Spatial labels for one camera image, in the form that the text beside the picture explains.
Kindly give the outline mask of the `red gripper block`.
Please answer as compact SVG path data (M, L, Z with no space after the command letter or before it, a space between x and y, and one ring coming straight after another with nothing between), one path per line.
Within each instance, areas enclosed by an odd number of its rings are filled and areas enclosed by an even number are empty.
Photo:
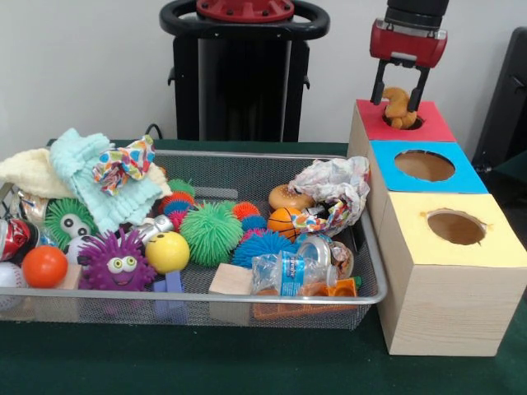
M379 63L371 103L378 105L382 101L387 61L408 61L413 62L420 72L417 85L412 89L408 101L408 111L417 111L430 68L434 68L441 60L447 40L446 30L423 30L375 20L371 28L370 54L373 58L378 58Z

